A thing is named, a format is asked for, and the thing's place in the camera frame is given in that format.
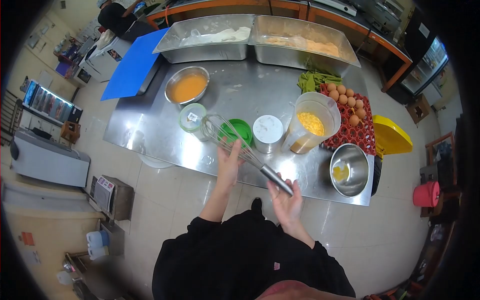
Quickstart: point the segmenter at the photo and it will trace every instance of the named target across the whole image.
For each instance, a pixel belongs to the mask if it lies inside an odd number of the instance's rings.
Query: person's left hand
[[[233,148],[230,155],[228,155],[228,152],[225,149],[221,147],[217,147],[217,158],[218,158],[218,179],[216,180],[217,187],[229,192],[231,188],[237,183],[239,166],[241,166],[245,162],[243,159],[238,159],[240,151],[241,151],[240,140],[236,140],[233,143]]]

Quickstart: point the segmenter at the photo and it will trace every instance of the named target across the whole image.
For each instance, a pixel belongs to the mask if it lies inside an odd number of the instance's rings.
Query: whisk handle
[[[271,167],[269,167],[268,165],[263,165],[260,169],[260,172],[267,176],[268,179],[273,181],[274,184],[278,185],[281,189],[289,193],[290,196],[293,196],[292,189],[288,186],[288,184],[285,183],[285,181],[283,181],[280,176],[278,176],[275,171],[272,170]]]

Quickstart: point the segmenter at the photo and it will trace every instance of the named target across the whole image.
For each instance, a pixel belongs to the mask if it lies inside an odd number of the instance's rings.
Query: counter
[[[165,99],[165,84],[178,70],[197,65],[210,73],[210,83],[199,101],[209,113],[218,113],[227,119],[240,118],[250,126],[265,114],[279,118],[284,129],[294,111],[293,103],[300,96],[297,87],[300,69],[260,64],[254,53],[246,60],[198,61],[181,64],[165,62],[156,73],[149,88],[141,96],[121,98],[112,113],[103,139],[112,144],[155,157],[169,163],[217,175],[216,146],[199,142],[178,125],[182,105]],[[367,96],[361,69],[351,67],[344,84]],[[355,198],[338,194],[329,178],[328,167],[332,151],[314,148],[307,154],[277,152],[255,154],[284,179],[298,179],[302,195],[311,198],[369,205],[373,179],[373,156],[368,156],[369,182],[364,192]],[[238,181],[266,187],[266,177],[246,163],[239,169]]]
[[[309,22],[315,22],[315,17],[321,16],[328,18],[337,23],[346,25],[361,34],[366,35],[369,31],[370,24],[365,20],[365,18],[357,13],[355,17],[341,11],[334,9],[328,5],[324,5],[315,1],[295,1],[295,0],[270,0],[272,7],[274,8],[283,8],[296,11],[297,18],[300,20],[305,20]],[[201,8],[210,8],[210,7],[219,7],[219,6],[231,6],[231,5],[258,5],[258,6],[269,6],[268,0],[179,0],[175,4],[172,4],[166,11],[163,9],[163,6],[160,5],[155,8],[151,13],[147,15],[147,21],[153,26],[156,27],[154,19],[165,17],[166,15],[191,11]],[[377,49],[386,48],[396,56],[398,56],[404,64],[396,71],[392,78],[386,78],[384,80],[384,85],[382,92],[386,92],[408,69],[412,64],[412,60],[408,53],[402,47],[398,46],[391,37],[384,35],[377,29],[373,28],[369,34],[369,38],[378,43]]]

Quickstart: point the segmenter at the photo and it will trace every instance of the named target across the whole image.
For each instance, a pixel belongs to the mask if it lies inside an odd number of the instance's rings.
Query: metal tray
[[[331,42],[338,47],[340,57],[308,51],[305,48],[266,43],[266,39],[269,37],[281,37],[286,41],[302,37],[314,42]],[[261,63],[323,71],[340,77],[344,77],[351,66],[361,68],[359,60],[343,32],[303,20],[266,15],[257,16],[248,44],[255,46],[257,60]]]
[[[225,29],[252,28],[252,14],[222,14],[176,22],[160,40],[152,53],[161,52],[170,63],[199,60],[244,60],[247,57],[248,38],[233,42],[198,43],[181,46],[181,42],[197,29],[202,36]]]

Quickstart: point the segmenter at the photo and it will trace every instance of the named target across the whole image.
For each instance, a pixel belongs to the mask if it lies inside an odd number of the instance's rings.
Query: egg tray
[[[319,93],[328,96],[328,84],[321,84]],[[336,103],[340,111],[341,124],[340,129],[332,137],[324,141],[321,147],[325,149],[336,149],[342,144],[352,143],[359,146],[365,154],[376,155],[375,151],[375,133],[373,132],[372,110],[368,98],[360,94],[354,93],[355,99],[363,101],[363,108],[365,109],[365,118],[360,120],[357,126],[352,126],[348,119],[353,114],[353,111],[347,105]]]

